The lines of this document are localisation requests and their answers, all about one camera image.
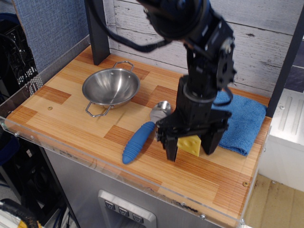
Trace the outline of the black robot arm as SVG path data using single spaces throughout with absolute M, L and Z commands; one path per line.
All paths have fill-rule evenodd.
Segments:
M 187 50 L 188 74 L 180 78 L 175 111 L 159 120 L 157 140 L 174 161 L 181 137 L 198 135 L 212 154 L 228 128 L 229 111 L 219 110 L 218 91 L 228 90 L 234 69 L 233 30 L 207 0 L 143 0 L 154 30 Z

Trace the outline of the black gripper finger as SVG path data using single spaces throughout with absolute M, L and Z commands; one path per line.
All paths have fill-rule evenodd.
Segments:
M 200 137 L 201 146 L 207 155 L 212 154 L 217 148 L 224 132 L 208 132 Z
M 177 143 L 178 143 L 178 139 L 167 139 L 165 143 L 167 159 L 172 162 L 176 160 L 177 149 L 178 149 Z

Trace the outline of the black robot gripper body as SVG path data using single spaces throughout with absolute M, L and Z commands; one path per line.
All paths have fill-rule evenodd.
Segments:
M 167 139 L 208 132 L 225 132 L 231 112 L 213 109 L 212 102 L 195 102 L 186 96 L 189 76 L 179 79 L 175 111 L 156 123 L 156 138 L 164 145 Z

